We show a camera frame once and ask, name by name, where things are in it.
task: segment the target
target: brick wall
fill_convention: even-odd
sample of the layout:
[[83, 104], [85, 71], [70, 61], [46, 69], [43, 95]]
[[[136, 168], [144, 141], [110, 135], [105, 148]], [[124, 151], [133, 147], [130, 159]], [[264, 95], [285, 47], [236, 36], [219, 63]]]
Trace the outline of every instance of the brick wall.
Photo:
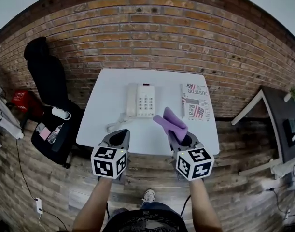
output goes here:
[[37, 92], [23, 53], [46, 36], [69, 97], [85, 107], [102, 68], [203, 74], [216, 116], [235, 116], [260, 85], [295, 83], [295, 38], [246, 0], [42, 0], [0, 31], [0, 84]]

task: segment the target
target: red object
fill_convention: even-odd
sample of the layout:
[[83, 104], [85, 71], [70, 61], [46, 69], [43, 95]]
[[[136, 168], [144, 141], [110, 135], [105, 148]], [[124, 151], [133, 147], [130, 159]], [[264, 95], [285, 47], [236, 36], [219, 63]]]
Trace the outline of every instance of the red object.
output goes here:
[[31, 110], [31, 115], [34, 117], [42, 117], [43, 115], [42, 104], [28, 90], [17, 90], [11, 102], [23, 113]]

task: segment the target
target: white cable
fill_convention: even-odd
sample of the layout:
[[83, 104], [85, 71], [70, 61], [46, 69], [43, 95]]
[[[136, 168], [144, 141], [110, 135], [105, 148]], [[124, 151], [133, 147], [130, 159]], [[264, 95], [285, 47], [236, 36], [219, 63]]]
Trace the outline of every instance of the white cable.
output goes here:
[[42, 216], [42, 214], [40, 214], [39, 219], [38, 219], [38, 222], [39, 222], [40, 226], [41, 226], [41, 227], [45, 230], [45, 232], [46, 232], [45, 227], [43, 227], [42, 224], [40, 223], [40, 218], [41, 218], [41, 216]]
[[130, 122], [132, 122], [132, 118], [127, 116], [126, 113], [121, 113], [117, 122], [105, 126], [105, 131], [107, 133], [111, 133], [112, 131], [116, 131], [122, 124], [127, 124]]

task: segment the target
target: sneaker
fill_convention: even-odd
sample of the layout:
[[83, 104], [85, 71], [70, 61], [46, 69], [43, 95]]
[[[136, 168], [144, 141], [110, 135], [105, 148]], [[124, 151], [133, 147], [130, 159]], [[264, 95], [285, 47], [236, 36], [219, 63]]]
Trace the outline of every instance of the sneaker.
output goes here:
[[143, 203], [147, 202], [147, 203], [152, 203], [155, 201], [155, 192], [154, 190], [152, 189], [148, 189], [145, 194], [144, 194], [144, 199], [143, 200]]

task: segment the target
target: white telephone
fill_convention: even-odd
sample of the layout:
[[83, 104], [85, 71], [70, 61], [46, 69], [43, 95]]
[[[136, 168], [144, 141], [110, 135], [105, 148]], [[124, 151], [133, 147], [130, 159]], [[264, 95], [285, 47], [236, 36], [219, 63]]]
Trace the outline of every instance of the white telephone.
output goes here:
[[130, 83], [127, 87], [126, 113], [121, 113], [116, 123], [105, 127], [107, 133], [118, 130], [134, 118], [152, 118], [155, 115], [155, 87], [149, 84]]

